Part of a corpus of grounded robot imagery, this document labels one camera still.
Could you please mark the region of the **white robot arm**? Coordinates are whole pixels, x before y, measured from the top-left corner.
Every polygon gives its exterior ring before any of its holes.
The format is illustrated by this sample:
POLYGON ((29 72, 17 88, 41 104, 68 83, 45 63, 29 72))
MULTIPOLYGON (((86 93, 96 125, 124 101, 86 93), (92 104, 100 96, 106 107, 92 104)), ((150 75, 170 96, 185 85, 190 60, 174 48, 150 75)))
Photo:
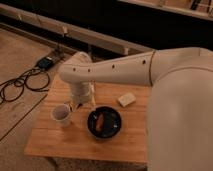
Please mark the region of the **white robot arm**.
POLYGON ((59 76, 78 102, 93 81, 149 86, 148 171, 213 171, 213 51, 154 50, 96 63, 77 52, 59 76))

